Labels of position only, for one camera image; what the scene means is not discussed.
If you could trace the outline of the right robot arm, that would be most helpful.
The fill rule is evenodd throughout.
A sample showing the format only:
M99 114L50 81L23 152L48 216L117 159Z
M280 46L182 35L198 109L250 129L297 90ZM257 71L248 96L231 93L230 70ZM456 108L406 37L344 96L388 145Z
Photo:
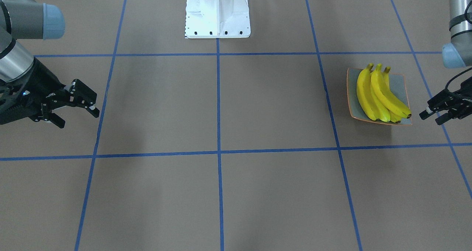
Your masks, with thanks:
M65 32L62 11L35 0L0 0L0 123L24 118L46 121L64 128L65 120L54 110L83 108L93 117L97 93L79 79L60 82L19 39L59 39Z

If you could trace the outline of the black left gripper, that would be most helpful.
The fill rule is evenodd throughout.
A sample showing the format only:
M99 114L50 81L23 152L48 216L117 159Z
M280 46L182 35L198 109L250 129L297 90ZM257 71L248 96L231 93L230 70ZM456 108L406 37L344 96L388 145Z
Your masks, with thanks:
M426 120L433 114L447 110L435 119L437 125L443 125L452 119L462 119L471 114L471 89L459 89L455 92L442 90L427 101L427 108L419 114Z

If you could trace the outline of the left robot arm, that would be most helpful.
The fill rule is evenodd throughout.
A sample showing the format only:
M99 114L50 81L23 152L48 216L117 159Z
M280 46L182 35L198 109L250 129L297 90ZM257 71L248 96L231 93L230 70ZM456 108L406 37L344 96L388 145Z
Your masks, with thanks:
M443 125L452 119L463 119L472 112L472 78L460 83L459 89L449 89L450 83L461 75L471 72L472 64L472 0L450 0L450 43L442 47L443 66L448 69L465 68L450 78L444 89L427 102L427 108L421 112L420 118L425 120L432 115L444 111L435 119L437 125Z

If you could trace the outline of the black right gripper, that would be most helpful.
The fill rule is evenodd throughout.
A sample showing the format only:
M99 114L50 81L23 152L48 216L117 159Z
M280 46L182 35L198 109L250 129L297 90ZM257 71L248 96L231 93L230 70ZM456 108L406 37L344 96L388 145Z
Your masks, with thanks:
M93 117L100 116L96 108L97 93L79 79L62 84L43 63L34 58L31 68L21 78L1 84L1 125L30 118L46 121L63 129L66 121L52 110L65 106L84 108Z

